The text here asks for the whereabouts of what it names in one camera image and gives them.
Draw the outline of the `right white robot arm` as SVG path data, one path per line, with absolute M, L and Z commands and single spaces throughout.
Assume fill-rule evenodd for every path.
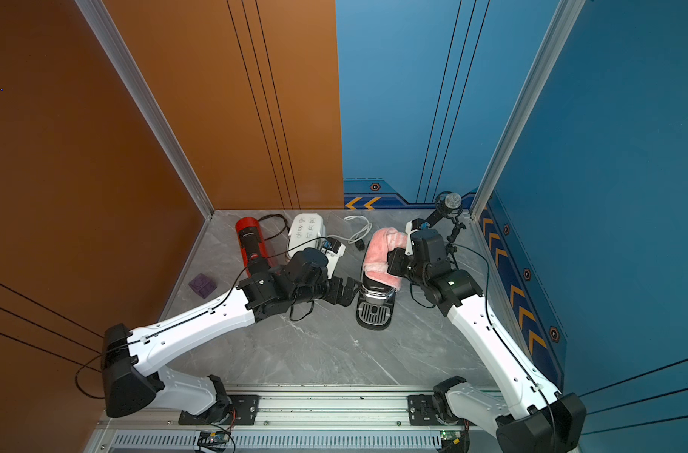
M 493 436 L 504 452 L 576 452 L 587 415 L 575 394 L 562 394 L 518 347 L 480 286 L 448 259 L 432 228 L 408 233 L 408 244 L 387 255 L 389 273 L 423 289 L 426 299 L 465 336 L 491 373 L 498 398 L 460 377 L 437 393 L 442 419 L 465 419 Z

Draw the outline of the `red coffee machine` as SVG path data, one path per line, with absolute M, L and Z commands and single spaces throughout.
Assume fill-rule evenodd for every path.
M 255 218 L 239 219 L 236 222 L 236 235 L 248 277 L 274 268 L 275 264 L 268 254 L 260 223 Z

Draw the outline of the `pink cloth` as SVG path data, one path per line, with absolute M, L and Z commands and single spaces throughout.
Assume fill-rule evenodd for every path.
M 374 232 L 363 262 L 365 276 L 399 292 L 402 279 L 387 271 L 387 254 L 396 248 L 405 248 L 406 244 L 406 234 L 396 228 L 380 228 Z

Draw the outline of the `black coffee machine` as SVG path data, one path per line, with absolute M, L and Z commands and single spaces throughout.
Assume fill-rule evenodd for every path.
M 355 319 L 367 330 L 386 330 L 392 321 L 400 277 L 384 272 L 385 281 L 372 279 L 362 265 L 361 281 L 356 304 Z

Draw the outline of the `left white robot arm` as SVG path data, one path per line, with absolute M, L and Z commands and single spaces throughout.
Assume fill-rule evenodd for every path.
M 125 417 L 145 409 L 177 410 L 191 424 L 217 424 L 233 410 L 220 377 L 195 377 L 171 369 L 171 361 L 219 336 L 247 328 L 293 306 L 323 300 L 348 307 L 359 283 L 328 273 L 329 260 L 315 248 L 283 266 L 257 264 L 224 296 L 157 324 L 108 328 L 102 349 L 105 412 Z

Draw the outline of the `white coffee machine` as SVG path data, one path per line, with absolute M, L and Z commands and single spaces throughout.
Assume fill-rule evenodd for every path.
M 299 213 L 291 222 L 287 258 L 306 248 L 320 250 L 326 240 L 323 217 L 317 213 Z

